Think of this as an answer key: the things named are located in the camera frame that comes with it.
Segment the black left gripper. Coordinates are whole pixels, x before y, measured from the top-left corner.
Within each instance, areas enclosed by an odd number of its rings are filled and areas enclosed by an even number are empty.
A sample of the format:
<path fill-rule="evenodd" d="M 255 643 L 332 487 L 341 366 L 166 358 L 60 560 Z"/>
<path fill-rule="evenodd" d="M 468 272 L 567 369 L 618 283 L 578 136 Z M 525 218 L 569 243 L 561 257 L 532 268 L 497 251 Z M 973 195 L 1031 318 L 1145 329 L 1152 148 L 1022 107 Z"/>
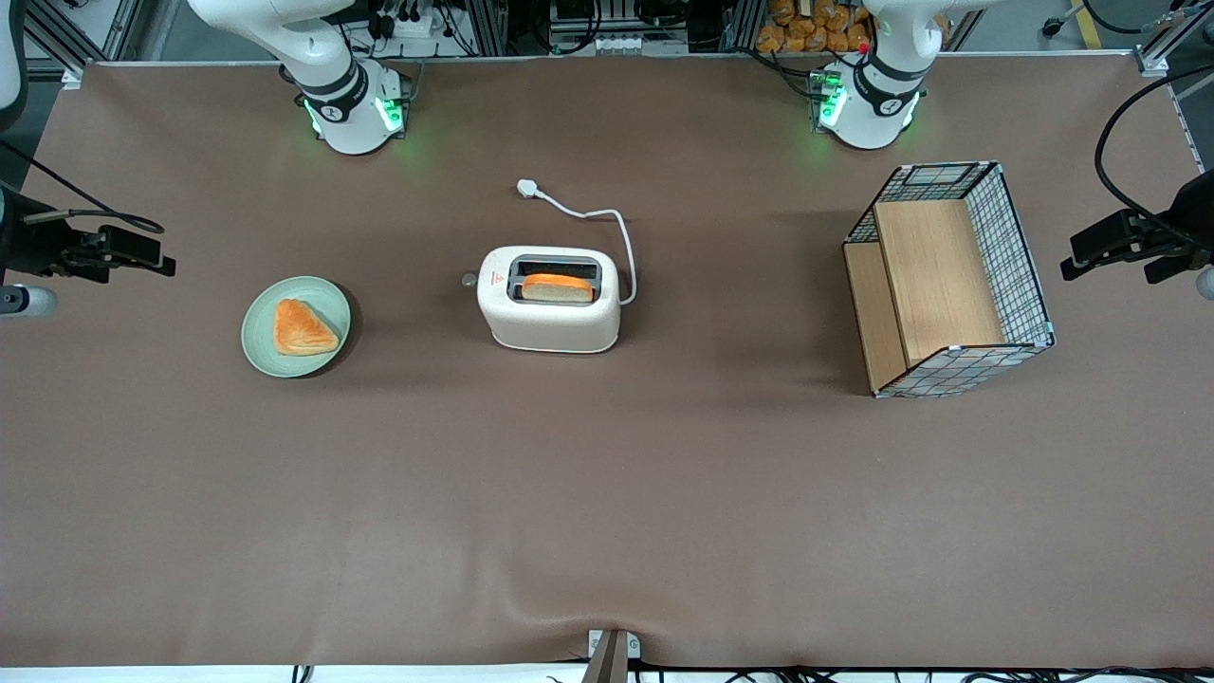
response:
<path fill-rule="evenodd" d="M 1074 281 L 1096 268 L 1134 261 L 1146 261 L 1145 278 L 1150 285 L 1210 267 L 1213 175 L 1213 169 L 1206 170 L 1182 184 L 1174 197 L 1174 228 L 1199 247 L 1187 247 L 1181 237 L 1123 209 L 1070 237 L 1071 258 L 1059 264 L 1063 281 Z"/>

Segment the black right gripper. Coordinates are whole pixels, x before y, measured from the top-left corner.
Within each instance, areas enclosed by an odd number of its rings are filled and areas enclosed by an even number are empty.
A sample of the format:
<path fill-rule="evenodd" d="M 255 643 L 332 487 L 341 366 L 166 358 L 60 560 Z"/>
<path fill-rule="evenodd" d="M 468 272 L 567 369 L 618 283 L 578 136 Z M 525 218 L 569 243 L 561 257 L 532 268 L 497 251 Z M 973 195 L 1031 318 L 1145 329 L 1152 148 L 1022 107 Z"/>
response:
<path fill-rule="evenodd" d="M 34 277 L 75 277 L 104 285 L 110 269 L 147 269 L 161 277 L 176 277 L 176 260 L 163 252 L 161 243 L 151 237 L 101 226 L 100 256 L 81 256 L 85 233 L 68 224 L 70 211 L 58 211 L 47 204 L 2 190 L 1 268 Z"/>

